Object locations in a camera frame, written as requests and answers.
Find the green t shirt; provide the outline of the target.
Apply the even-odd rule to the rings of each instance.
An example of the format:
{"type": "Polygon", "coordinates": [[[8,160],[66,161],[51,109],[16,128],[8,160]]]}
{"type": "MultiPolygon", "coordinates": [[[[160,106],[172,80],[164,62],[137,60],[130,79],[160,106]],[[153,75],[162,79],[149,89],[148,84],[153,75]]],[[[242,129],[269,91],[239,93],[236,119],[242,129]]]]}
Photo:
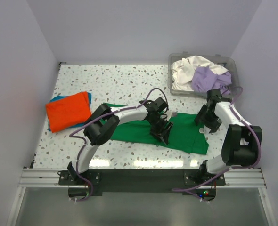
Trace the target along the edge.
{"type": "Polygon", "coordinates": [[[186,153],[205,155],[207,154],[209,145],[205,135],[200,133],[200,129],[204,126],[203,124],[197,126],[194,123],[195,117],[194,114],[177,113],[176,116],[170,119],[173,126],[170,131],[168,145],[156,140],[150,134],[151,125],[146,120],[131,121],[119,125],[111,136],[111,139],[123,142],[158,145],[186,153]]]}

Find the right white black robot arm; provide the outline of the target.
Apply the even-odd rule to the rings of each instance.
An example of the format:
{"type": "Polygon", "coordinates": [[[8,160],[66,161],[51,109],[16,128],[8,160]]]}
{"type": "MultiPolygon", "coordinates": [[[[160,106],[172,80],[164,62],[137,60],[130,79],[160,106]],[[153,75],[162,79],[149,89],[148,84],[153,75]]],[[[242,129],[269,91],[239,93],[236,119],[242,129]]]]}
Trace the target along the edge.
{"type": "Polygon", "coordinates": [[[227,129],[221,154],[204,161],[199,167],[201,175],[218,175],[230,169],[251,168],[261,158],[262,129],[246,121],[235,109],[234,100],[223,97],[220,90],[207,91],[207,103],[196,115],[196,125],[203,124],[210,133],[220,125],[227,129]]]}

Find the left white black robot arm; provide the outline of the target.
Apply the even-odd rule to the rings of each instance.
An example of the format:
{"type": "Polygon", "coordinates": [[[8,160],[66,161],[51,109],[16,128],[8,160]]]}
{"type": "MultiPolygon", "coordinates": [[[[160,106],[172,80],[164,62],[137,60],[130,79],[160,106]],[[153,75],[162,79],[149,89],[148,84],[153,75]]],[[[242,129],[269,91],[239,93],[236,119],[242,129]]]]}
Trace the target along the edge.
{"type": "Polygon", "coordinates": [[[70,134],[71,138],[84,140],[84,145],[72,160],[67,170],[73,181],[84,180],[89,164],[97,149],[111,139],[118,126],[132,121],[147,121],[150,134],[157,141],[167,145],[173,123],[165,110],[168,104],[162,98],[155,101],[143,100],[138,106],[110,107],[100,105],[87,119],[84,126],[70,134]]]}

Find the lavender crumpled t shirt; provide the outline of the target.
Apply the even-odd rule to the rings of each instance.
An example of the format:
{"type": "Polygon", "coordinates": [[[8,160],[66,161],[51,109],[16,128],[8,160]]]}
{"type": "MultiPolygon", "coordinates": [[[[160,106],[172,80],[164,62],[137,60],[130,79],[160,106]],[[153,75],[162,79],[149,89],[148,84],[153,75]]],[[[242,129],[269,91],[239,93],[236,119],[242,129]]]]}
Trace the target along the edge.
{"type": "Polygon", "coordinates": [[[211,89],[220,89],[224,92],[227,86],[231,85],[231,74],[215,74],[208,66],[198,67],[193,75],[191,87],[195,92],[206,93],[211,89]]]}

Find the white crumpled t shirt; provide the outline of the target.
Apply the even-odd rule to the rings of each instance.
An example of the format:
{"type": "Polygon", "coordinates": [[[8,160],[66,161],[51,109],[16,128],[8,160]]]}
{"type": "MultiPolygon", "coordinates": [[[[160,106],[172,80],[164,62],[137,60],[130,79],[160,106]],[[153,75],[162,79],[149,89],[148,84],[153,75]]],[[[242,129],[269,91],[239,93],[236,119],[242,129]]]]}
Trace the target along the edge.
{"type": "Polygon", "coordinates": [[[202,56],[190,56],[172,63],[172,89],[181,91],[194,91],[191,81],[198,67],[209,67],[215,74],[229,72],[224,66],[215,64],[202,56]]]}

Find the clear plastic bin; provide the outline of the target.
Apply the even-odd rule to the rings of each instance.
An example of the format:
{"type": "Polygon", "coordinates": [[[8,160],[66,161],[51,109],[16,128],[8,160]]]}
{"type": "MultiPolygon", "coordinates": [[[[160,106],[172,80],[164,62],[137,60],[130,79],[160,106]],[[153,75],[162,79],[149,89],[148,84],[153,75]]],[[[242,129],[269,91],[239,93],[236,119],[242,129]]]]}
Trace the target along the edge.
{"type": "MultiPolygon", "coordinates": [[[[173,90],[172,89],[172,63],[181,60],[182,58],[187,58],[187,57],[192,57],[196,56],[193,54],[188,54],[188,53],[173,53],[169,55],[168,59],[168,88],[170,90],[170,93],[173,95],[195,95],[201,98],[206,97],[206,93],[199,93],[199,92],[194,92],[194,91],[181,91],[181,90],[173,90]]],[[[210,61],[212,61],[215,64],[219,64],[224,66],[228,71],[231,73],[231,81],[232,84],[227,86],[226,88],[233,88],[235,86],[239,85],[239,79],[238,79],[238,74],[237,74],[237,69],[236,69],[236,64],[235,61],[229,57],[222,57],[222,56],[207,56],[207,55],[200,55],[210,61]]]]}

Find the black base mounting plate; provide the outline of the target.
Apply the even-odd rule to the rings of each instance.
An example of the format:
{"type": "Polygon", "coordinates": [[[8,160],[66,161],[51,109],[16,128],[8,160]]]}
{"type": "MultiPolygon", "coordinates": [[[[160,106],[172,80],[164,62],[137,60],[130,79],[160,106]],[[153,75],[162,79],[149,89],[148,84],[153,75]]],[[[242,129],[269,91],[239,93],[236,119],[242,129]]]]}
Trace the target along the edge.
{"type": "Polygon", "coordinates": [[[70,175],[67,170],[57,173],[58,184],[69,186],[70,198],[81,199],[90,195],[101,196],[103,193],[171,193],[173,188],[187,189],[195,187],[212,176],[197,178],[196,169],[90,169],[81,176],[70,175]]]}

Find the aluminium frame rail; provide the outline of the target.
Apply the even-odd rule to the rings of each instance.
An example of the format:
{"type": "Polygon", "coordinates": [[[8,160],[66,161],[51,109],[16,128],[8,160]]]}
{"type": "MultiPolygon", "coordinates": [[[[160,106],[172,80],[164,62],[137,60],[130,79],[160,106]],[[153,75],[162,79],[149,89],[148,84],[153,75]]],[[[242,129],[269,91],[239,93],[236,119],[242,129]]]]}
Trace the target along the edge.
{"type": "MultiPolygon", "coordinates": [[[[60,187],[60,169],[23,169],[18,187],[60,187]]],[[[224,174],[226,184],[218,188],[266,188],[261,169],[233,169],[224,174]]]]}

